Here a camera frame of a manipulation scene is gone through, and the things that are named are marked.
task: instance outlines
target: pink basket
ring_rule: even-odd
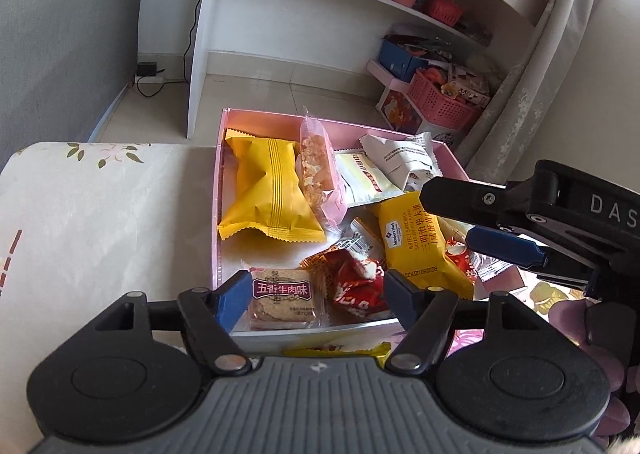
[[[424,13],[447,26],[453,26],[460,20],[462,8],[449,0],[429,0]]]
[[[424,75],[423,69],[416,70],[411,80],[407,97],[425,117],[427,122],[447,129],[470,129],[482,111],[443,95]]]

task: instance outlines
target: power strip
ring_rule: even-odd
[[[139,77],[136,75],[138,84],[164,84],[164,77],[156,75],[155,77]]]

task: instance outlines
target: pink wrapper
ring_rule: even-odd
[[[302,192],[325,230],[337,230],[347,212],[344,181],[322,122],[305,116],[300,125]]]

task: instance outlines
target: black circular disc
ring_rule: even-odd
[[[126,442],[180,418],[200,383],[196,363],[171,346],[94,339],[47,357],[31,373],[27,398],[45,432],[88,443]]]
[[[527,442],[590,434],[609,401],[609,383],[565,342],[472,344],[443,361],[436,391],[461,422],[489,436]]]

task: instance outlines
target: yellow snack package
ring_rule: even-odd
[[[438,219],[424,211],[419,192],[380,203],[378,220],[390,270],[397,270],[419,288],[441,286],[473,299],[474,285],[446,256]]]
[[[311,358],[331,358],[331,357],[374,357],[381,368],[385,367],[386,359],[391,354],[391,343],[381,342],[371,349],[359,349],[356,351],[342,351],[340,349],[297,349],[283,351],[286,357],[311,357]]]
[[[220,237],[257,228],[283,241],[324,242],[322,227],[298,184],[298,144],[234,129],[226,130],[225,140],[238,158],[238,174],[236,201],[218,225]]]

